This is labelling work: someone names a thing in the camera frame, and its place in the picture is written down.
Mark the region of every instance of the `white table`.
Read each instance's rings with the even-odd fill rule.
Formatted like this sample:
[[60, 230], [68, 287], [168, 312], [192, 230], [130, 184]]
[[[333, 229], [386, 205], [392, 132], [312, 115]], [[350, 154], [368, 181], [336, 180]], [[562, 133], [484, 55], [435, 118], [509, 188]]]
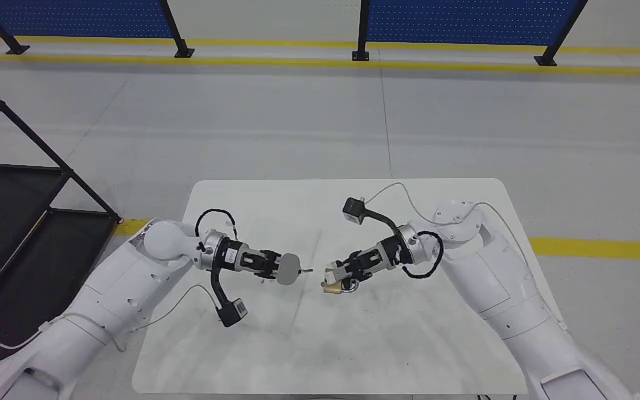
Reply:
[[[354, 294], [323, 294], [326, 263], [344, 259], [390, 235], [367, 220], [347, 222], [347, 197], [370, 197], [392, 180], [202, 181], [184, 215], [224, 208], [240, 240], [301, 256], [314, 272], [294, 286], [225, 273], [230, 299], [242, 297], [249, 315], [224, 328], [210, 299], [190, 293], [146, 334], [133, 375], [142, 393], [217, 394], [461, 394], [525, 393], [520, 370], [496, 334], [462, 300], [442, 271], [411, 280], [382, 271]], [[426, 215], [449, 199], [487, 201], [500, 210], [523, 245], [544, 298], [560, 316], [540, 266], [502, 183], [495, 179], [403, 180]], [[417, 216], [398, 187], [369, 204], [403, 224]], [[499, 219], [485, 211], [496, 227]], [[229, 230], [222, 216], [203, 227]], [[156, 308], [163, 315], [209, 274], [192, 269]]]

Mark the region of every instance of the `blue barrier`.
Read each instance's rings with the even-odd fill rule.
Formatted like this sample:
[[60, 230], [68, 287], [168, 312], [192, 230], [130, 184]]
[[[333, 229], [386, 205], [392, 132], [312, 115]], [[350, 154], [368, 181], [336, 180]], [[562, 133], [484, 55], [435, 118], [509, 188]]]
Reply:
[[167, 0], [1, 0], [0, 26], [11, 36], [173, 38], [189, 57]]
[[366, 34], [365, 41], [375, 42], [554, 46], [562, 43], [586, 0], [363, 0], [362, 3], [363, 9], [368, 9], [363, 10], [367, 29], [361, 29], [359, 44], [362, 34]]

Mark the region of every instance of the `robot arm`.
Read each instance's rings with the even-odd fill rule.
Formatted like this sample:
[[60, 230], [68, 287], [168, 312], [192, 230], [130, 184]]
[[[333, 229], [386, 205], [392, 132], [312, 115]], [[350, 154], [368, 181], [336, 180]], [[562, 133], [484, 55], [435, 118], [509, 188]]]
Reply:
[[[372, 215], [383, 221], [376, 217], [380, 214], [371, 214], [363, 201], [353, 198], [347, 200], [343, 212], [348, 220], [359, 224]], [[417, 265], [437, 254], [429, 273], [416, 276], [406, 268], [405, 273], [425, 278], [441, 263], [460, 295], [494, 329], [520, 365], [531, 399], [633, 398], [618, 378], [581, 349], [552, 316], [525, 260], [487, 223], [477, 204], [449, 202], [438, 208], [432, 222], [394, 225], [393, 236], [331, 263], [325, 273], [324, 291], [353, 292], [376, 272], [401, 264]], [[451, 250], [478, 235], [482, 239], [479, 250], [452, 257]]]
[[68, 399], [97, 354], [115, 343], [120, 332], [146, 325], [153, 309], [193, 265], [210, 271], [224, 326], [240, 321], [247, 310], [241, 299], [227, 299], [219, 280], [222, 269], [248, 271], [283, 285], [304, 272], [295, 255], [253, 250], [215, 230], [201, 237], [194, 232], [193, 226], [153, 220], [114, 251], [62, 315], [0, 361], [0, 399]]

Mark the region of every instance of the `floor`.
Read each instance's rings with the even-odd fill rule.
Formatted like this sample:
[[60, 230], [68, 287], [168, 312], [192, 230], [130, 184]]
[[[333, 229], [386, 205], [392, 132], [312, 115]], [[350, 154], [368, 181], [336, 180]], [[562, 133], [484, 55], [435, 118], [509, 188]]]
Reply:
[[[529, 236], [613, 240], [640, 240], [639, 87], [487, 72], [0, 64], [0, 98], [128, 218], [180, 219], [203, 179], [495, 177]], [[8, 120], [0, 130], [0, 162], [50, 164]], [[96, 209], [74, 187], [56, 205]], [[575, 338], [640, 391], [638, 263], [540, 263]], [[200, 399], [133, 391], [142, 339], [104, 351], [75, 398]]]

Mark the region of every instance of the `yellow line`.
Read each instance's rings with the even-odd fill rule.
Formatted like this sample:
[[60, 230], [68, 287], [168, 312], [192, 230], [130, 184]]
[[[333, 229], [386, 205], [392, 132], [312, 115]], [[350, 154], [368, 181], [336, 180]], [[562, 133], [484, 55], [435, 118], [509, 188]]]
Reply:
[[[150, 219], [125, 219], [116, 228], [115, 236], [131, 236]], [[585, 240], [563, 238], [529, 238], [534, 253], [539, 256], [589, 257], [640, 260], [640, 242]]]
[[419, 61], [369, 61], [351, 60], [293, 59], [293, 58], [173, 58], [147, 56], [70, 56], [50, 54], [23, 54], [21, 56], [0, 55], [5, 62], [48, 62], [48, 63], [92, 63], [92, 64], [135, 64], [135, 65], [209, 65], [209, 66], [281, 66], [320, 68], [387, 68], [434, 71], [486, 71], [509, 73], [535, 73], [554, 75], [618, 75], [640, 76], [640, 67], [589, 67], [559, 66], [539, 67], [531, 64], [478, 64]]
[[142, 229], [151, 219], [125, 219], [123, 223], [116, 227], [114, 236], [131, 236]]
[[[18, 41], [29, 43], [85, 43], [119, 45], [165, 45], [175, 46], [173, 39], [157, 38], [102, 38], [102, 37], [61, 37], [61, 36], [17, 36]], [[253, 40], [253, 39], [188, 39], [190, 46], [238, 46], [238, 47], [315, 47], [355, 49], [357, 42], [326, 42], [299, 40]], [[451, 44], [451, 43], [392, 43], [369, 42], [369, 49], [431, 50], [431, 51], [480, 51], [504, 53], [541, 52], [544, 46], [490, 45], [490, 44]], [[640, 55], [640, 48], [632, 47], [571, 47], [560, 48], [567, 54], [619, 54]]]

